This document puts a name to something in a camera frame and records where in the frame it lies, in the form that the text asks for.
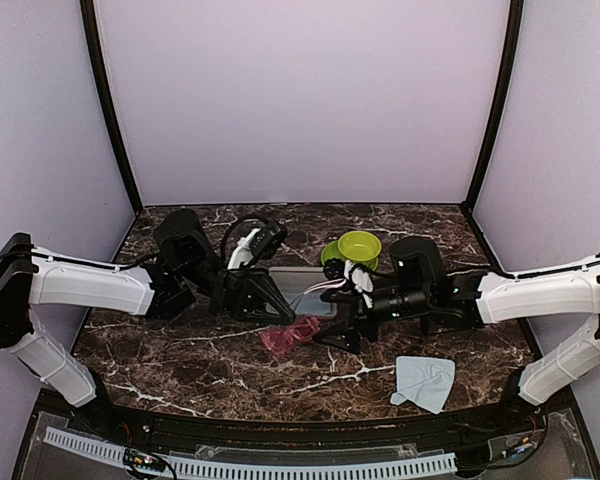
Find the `pink sunglasses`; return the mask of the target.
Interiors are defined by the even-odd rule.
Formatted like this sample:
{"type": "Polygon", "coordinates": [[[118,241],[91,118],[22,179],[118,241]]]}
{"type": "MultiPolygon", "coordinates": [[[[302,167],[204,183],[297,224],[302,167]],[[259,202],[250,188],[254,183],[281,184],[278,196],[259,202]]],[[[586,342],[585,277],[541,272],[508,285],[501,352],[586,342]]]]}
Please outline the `pink sunglasses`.
{"type": "MultiPolygon", "coordinates": [[[[312,285],[297,295],[291,306],[295,308],[298,301],[305,295],[313,292],[328,290],[329,281],[312,285]]],[[[312,340],[312,336],[320,331],[320,320],[315,316],[300,315],[288,326],[270,326],[261,330],[258,335],[263,346],[274,355],[283,355],[298,344],[305,344],[312,340]]]]}

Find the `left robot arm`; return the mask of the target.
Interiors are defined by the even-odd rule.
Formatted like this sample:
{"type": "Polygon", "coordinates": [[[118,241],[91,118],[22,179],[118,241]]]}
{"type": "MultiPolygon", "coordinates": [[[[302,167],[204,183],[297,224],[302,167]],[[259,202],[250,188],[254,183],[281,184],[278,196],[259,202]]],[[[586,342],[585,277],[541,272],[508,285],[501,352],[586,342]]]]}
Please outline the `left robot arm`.
{"type": "Polygon", "coordinates": [[[260,227],[238,241],[233,253],[212,247],[191,209],[168,215],[154,230],[157,250],[130,264],[68,257],[14,234],[0,251],[0,349],[5,349],[60,393],[100,436],[121,427],[95,373],[75,360],[32,310],[53,304],[114,310],[171,319],[195,301],[240,322],[290,325],[296,314],[258,262],[273,257],[286,239],[280,223],[257,216],[260,227]]]}

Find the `pink glasses case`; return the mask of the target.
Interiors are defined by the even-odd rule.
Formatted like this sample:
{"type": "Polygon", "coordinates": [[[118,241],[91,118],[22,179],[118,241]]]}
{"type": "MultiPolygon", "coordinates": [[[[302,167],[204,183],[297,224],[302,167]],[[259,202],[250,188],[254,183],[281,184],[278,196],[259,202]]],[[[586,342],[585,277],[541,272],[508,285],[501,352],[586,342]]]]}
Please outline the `pink glasses case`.
{"type": "Polygon", "coordinates": [[[320,299],[321,292],[304,291],[327,280],[318,267],[271,267],[269,274],[284,299],[299,316],[314,316],[320,320],[333,319],[337,306],[320,299]]]}

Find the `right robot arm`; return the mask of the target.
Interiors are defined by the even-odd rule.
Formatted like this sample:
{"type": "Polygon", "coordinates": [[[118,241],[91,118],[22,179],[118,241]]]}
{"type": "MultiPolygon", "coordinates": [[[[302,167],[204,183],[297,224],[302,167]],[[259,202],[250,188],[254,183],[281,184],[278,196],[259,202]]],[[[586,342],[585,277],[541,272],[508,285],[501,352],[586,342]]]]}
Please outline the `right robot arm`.
{"type": "Polygon", "coordinates": [[[567,340],[539,360],[510,375],[490,413],[501,434],[514,432],[529,409],[600,366],[600,251],[580,261],[536,271],[498,269],[451,274],[434,241],[405,237],[393,242],[389,255],[394,272],[372,280],[359,263],[330,260],[324,270],[335,286],[325,302],[349,305],[346,320],[316,333],[314,341],[349,353],[360,352],[362,339],[374,342],[381,323],[417,319],[462,330],[502,321],[569,313],[587,315],[567,340]]]}

